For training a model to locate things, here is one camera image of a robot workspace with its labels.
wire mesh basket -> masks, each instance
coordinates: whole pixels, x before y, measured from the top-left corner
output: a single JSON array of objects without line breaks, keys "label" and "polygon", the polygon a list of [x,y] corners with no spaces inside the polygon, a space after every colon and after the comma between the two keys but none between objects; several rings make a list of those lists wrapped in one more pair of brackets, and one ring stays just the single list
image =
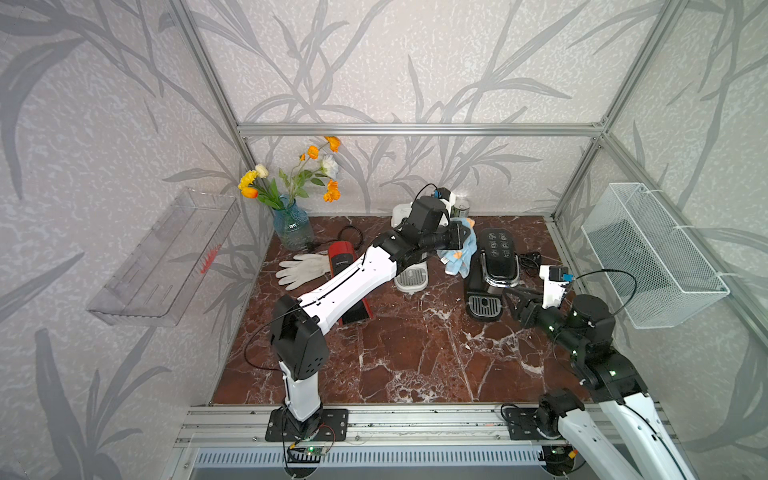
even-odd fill
[{"label": "wire mesh basket", "polygon": [[[625,307],[638,329],[680,325],[730,293],[683,228],[643,184],[609,184],[581,226],[603,268],[637,278]],[[621,302],[634,281],[607,273]]]}]

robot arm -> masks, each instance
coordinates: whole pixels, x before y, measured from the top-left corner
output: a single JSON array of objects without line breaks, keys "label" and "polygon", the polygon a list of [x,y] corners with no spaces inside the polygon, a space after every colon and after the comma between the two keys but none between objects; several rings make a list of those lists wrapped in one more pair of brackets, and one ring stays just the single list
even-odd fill
[{"label": "robot arm", "polygon": [[413,202],[397,228],[379,235],[355,263],[328,283],[298,299],[280,298],[273,311],[271,344],[280,359],[285,404],[292,432],[307,438],[319,428],[322,403],[317,373],[329,357],[324,336],[336,321],[371,290],[435,250],[460,250],[470,229],[451,222],[454,195],[443,188]]},{"label": "robot arm", "polygon": [[512,289],[520,299],[513,315],[524,328],[543,329],[571,352],[571,368],[619,431],[642,477],[569,391],[541,397],[539,431],[546,436],[562,435],[602,480],[694,480],[696,477],[662,425],[643,379],[629,359],[613,348],[615,320],[605,302],[596,296],[577,295],[570,312],[563,315],[558,307],[573,277],[565,267],[556,266],[542,266],[540,276],[545,281],[542,295]]}]

can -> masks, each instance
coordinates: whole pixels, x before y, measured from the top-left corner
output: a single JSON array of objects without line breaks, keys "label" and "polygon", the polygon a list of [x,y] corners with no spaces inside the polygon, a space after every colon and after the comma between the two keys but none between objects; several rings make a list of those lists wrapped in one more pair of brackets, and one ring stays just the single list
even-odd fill
[{"label": "can", "polygon": [[451,218],[469,217],[469,200],[464,197],[456,199],[456,203],[451,207]]}]

leaf pattern wallpaper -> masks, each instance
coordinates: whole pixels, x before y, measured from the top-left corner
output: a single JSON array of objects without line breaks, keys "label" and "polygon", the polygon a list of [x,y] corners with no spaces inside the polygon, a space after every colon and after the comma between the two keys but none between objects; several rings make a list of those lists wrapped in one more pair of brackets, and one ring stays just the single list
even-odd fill
[{"label": "leaf pattern wallpaper", "polygon": [[[599,121],[661,2],[191,0],[240,123]],[[266,165],[306,139],[251,137]],[[388,213],[424,184],[476,214],[548,214],[587,138],[355,137],[317,214]]]},{"label": "leaf pattern wallpaper", "polygon": [[[158,477],[266,252],[270,214],[237,192],[245,164],[165,8],[0,2],[0,478]],[[184,186],[242,214],[179,325],[86,313]]]},{"label": "leaf pattern wallpaper", "polygon": [[[768,306],[768,2],[688,2],[612,130],[636,162]],[[627,176],[606,153],[559,220],[584,271],[596,258],[581,224],[609,182]],[[607,294],[599,278],[590,288]],[[699,478],[768,471],[768,354],[724,302],[673,329],[615,338],[664,405]]]}]

brown marble surface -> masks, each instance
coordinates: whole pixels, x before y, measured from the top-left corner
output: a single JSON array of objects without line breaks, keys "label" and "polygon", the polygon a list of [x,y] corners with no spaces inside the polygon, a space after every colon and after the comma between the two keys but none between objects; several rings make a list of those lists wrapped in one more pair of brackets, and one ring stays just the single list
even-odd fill
[{"label": "brown marble surface", "polygon": [[[351,223],[366,236],[365,245],[389,228],[389,217],[313,217],[316,240],[335,239]],[[557,250],[541,217],[475,217],[475,231],[502,227],[515,238],[518,253],[539,250],[545,263],[559,264]],[[355,243],[356,233],[345,232]],[[277,404],[285,392],[279,372],[249,366],[243,347],[271,317],[272,305],[286,293],[277,284],[278,263],[291,252],[276,237],[267,252],[258,284],[232,345],[227,366],[214,394],[221,404]],[[588,394],[566,370],[568,354],[553,348],[544,333],[521,329],[505,309],[495,323],[470,319],[463,303],[460,276],[446,275],[432,258],[429,285],[409,295],[394,282],[373,290],[366,298],[374,319],[337,325],[326,335],[331,357],[319,374],[320,398],[325,403],[361,402],[536,402],[549,390],[569,388],[582,399]],[[543,282],[525,272],[526,285]],[[319,278],[290,294],[300,296],[322,285]],[[277,367],[265,328],[248,349],[255,365]]]}]

